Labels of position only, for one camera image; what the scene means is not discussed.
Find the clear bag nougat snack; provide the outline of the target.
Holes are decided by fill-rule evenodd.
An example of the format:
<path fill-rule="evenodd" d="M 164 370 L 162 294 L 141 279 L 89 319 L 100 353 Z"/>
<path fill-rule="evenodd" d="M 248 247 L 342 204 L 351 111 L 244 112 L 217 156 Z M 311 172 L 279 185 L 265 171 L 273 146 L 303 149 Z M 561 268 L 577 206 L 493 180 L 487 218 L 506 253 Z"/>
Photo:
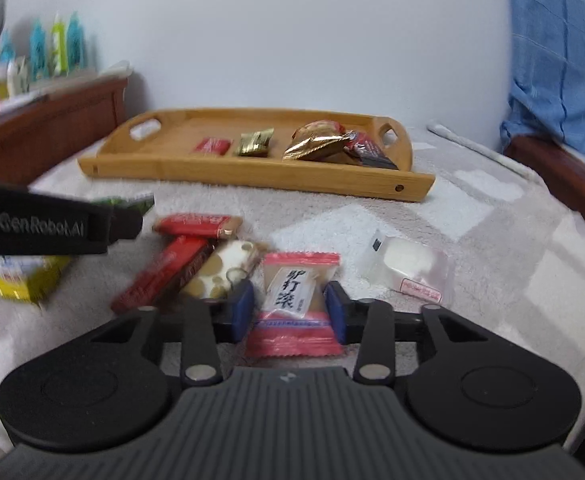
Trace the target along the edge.
<path fill-rule="evenodd" d="M 268 246 L 249 240 L 224 240 L 180 290 L 198 299 L 222 299 L 249 278 Z"/>

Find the long red wafer bar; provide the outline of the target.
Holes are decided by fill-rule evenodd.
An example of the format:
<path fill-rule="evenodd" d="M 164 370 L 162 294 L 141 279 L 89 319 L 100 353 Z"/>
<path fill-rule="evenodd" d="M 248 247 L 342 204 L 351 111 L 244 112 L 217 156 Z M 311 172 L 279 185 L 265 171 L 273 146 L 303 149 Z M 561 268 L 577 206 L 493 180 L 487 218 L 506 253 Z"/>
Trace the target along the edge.
<path fill-rule="evenodd" d="M 181 290 L 213 252 L 212 240 L 179 236 L 111 301 L 110 309 L 123 314 L 140 307 L 158 307 Z"/>

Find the yellow biscuit packet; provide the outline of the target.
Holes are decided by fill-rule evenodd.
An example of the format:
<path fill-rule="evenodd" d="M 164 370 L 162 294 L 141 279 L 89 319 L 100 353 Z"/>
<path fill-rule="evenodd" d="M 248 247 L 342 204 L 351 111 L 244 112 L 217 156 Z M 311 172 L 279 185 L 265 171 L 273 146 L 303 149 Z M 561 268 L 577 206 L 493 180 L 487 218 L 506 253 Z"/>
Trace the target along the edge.
<path fill-rule="evenodd" d="M 0 258 L 0 298 L 40 304 L 58 287 L 68 256 Z"/>

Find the clear white candy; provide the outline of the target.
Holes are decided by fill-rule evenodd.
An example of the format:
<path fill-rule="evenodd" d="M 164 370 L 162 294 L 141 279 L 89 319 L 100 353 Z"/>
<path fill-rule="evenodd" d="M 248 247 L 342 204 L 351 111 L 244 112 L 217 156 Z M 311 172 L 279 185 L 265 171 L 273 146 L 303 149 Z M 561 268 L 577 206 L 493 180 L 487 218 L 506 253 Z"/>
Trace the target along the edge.
<path fill-rule="evenodd" d="M 449 306 L 453 299 L 454 260 L 434 247 L 376 231 L 360 266 L 367 281 L 427 304 Z"/>

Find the pink pastry packet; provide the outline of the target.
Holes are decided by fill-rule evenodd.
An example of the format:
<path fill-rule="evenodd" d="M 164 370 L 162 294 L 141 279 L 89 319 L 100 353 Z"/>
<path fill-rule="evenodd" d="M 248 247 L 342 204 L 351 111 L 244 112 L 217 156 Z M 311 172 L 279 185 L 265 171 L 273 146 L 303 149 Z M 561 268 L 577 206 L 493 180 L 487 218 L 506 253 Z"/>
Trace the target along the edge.
<path fill-rule="evenodd" d="M 263 259 L 264 300 L 246 342 L 253 359 L 338 356 L 324 288 L 340 266 L 335 252 L 271 252 Z"/>

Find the red Biscoff biscuit packet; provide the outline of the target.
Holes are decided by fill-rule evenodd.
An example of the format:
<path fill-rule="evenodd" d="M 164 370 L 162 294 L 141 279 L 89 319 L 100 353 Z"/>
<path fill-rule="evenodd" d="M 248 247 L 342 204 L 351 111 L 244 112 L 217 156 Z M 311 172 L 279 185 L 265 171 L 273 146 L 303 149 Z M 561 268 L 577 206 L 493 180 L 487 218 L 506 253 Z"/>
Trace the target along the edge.
<path fill-rule="evenodd" d="M 226 214 L 169 214 L 152 225 L 160 234 L 231 240 L 242 226 L 242 217 Z"/>

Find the green foil snack packet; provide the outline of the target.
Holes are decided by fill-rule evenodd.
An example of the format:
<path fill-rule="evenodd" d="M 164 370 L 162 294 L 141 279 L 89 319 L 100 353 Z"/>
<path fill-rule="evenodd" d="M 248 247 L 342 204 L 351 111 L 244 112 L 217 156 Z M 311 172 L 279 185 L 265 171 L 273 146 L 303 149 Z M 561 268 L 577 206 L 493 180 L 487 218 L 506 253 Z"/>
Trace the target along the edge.
<path fill-rule="evenodd" d="M 152 193 L 142 193 L 130 197 L 108 196 L 95 198 L 93 203 L 97 205 L 136 210 L 142 216 L 145 216 L 145 214 L 155 206 L 155 195 Z"/>

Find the red black snack bar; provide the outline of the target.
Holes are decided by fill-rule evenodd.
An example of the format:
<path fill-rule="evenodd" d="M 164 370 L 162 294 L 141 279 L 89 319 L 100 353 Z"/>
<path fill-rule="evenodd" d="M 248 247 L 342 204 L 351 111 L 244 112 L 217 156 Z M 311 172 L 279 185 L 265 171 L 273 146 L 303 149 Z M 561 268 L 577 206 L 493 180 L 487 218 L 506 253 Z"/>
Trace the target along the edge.
<path fill-rule="evenodd" d="M 386 156 L 379 145 L 365 132 L 350 130 L 347 132 L 349 141 L 345 152 L 358 159 L 363 166 L 398 170 L 398 166 Z"/>

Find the gold foil snack packet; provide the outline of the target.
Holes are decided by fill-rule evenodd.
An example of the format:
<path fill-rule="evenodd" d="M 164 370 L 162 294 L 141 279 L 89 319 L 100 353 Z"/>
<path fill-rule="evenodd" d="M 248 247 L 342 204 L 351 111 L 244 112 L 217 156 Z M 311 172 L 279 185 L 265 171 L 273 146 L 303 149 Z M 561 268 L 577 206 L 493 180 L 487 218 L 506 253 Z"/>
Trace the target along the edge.
<path fill-rule="evenodd" d="M 274 134 L 273 128 L 242 133 L 235 150 L 236 156 L 266 157 L 270 149 L 270 141 Z"/>

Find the red gold peanut bag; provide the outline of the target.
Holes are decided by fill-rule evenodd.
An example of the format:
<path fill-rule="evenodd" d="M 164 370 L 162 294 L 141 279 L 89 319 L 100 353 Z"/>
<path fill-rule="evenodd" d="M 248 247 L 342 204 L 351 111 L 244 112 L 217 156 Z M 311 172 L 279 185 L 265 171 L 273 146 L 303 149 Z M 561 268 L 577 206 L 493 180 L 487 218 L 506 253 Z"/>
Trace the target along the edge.
<path fill-rule="evenodd" d="M 298 128 L 283 153 L 286 160 L 316 162 L 341 153 L 350 142 L 349 133 L 339 122 L 317 120 Z"/>

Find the small white bottles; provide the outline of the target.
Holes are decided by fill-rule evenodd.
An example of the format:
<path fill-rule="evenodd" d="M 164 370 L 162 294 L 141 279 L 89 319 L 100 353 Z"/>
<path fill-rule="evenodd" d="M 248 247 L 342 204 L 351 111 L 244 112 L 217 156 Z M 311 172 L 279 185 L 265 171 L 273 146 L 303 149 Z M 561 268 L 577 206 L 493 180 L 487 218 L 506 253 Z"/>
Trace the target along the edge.
<path fill-rule="evenodd" d="M 0 61 L 0 101 L 29 91 L 27 61 L 23 56 Z"/>

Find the grey white checked blanket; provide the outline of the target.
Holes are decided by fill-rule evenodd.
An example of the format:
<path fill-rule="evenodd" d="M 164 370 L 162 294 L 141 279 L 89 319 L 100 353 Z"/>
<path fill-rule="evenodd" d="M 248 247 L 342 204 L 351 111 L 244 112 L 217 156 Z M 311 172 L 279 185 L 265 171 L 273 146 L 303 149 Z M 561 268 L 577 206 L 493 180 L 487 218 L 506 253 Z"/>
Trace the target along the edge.
<path fill-rule="evenodd" d="M 300 294 L 336 280 L 355 298 L 402 310 L 439 302 L 543 356 L 578 383 L 582 410 L 568 442 L 585 434 L 585 220 L 532 170 L 436 131 L 412 134 L 416 165 L 436 180 L 425 200 L 401 203 L 329 194 L 178 182 L 99 180 L 69 158 L 35 182 L 80 200 L 154 197 L 145 228 L 101 256 L 73 260 L 42 304 L 0 297 L 0 383 L 20 364 L 112 318 L 118 299 L 155 273 L 168 237 L 152 227 L 177 214 L 242 219 L 218 261 L 222 280 L 253 258 L 258 297 L 303 261 Z M 0 451 L 10 441 L 0 421 Z"/>

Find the small teal bottle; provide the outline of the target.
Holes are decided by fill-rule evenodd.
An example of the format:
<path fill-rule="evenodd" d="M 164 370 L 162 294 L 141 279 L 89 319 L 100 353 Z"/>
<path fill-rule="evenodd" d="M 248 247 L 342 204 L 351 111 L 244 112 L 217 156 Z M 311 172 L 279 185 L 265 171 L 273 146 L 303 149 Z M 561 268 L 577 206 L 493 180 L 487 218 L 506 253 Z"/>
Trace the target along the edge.
<path fill-rule="evenodd" d="M 0 38 L 0 66 L 3 70 L 7 70 L 7 66 L 11 60 L 16 57 L 15 47 L 12 43 L 8 30 L 2 32 Z"/>

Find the teal spray bottle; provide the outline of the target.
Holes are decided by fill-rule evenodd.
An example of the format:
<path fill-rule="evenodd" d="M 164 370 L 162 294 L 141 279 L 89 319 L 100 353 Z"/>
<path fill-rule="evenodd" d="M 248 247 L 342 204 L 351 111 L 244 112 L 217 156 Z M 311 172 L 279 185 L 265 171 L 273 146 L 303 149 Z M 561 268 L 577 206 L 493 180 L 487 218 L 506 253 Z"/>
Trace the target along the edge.
<path fill-rule="evenodd" d="M 35 82 L 48 77 L 46 33 L 40 20 L 35 20 L 29 40 L 30 81 Z"/>
<path fill-rule="evenodd" d="M 85 66 L 83 26 L 76 12 L 71 15 L 67 28 L 67 58 L 70 72 Z"/>

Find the brown wooden bed frame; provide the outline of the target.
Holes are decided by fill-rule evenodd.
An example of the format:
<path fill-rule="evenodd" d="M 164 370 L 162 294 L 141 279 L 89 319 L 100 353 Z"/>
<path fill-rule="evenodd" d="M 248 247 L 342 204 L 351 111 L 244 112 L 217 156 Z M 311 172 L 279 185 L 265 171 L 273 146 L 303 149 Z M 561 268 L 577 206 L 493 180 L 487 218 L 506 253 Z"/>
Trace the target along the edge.
<path fill-rule="evenodd" d="M 585 163 L 549 136 L 515 136 L 505 155 L 542 178 L 551 194 L 585 219 Z"/>

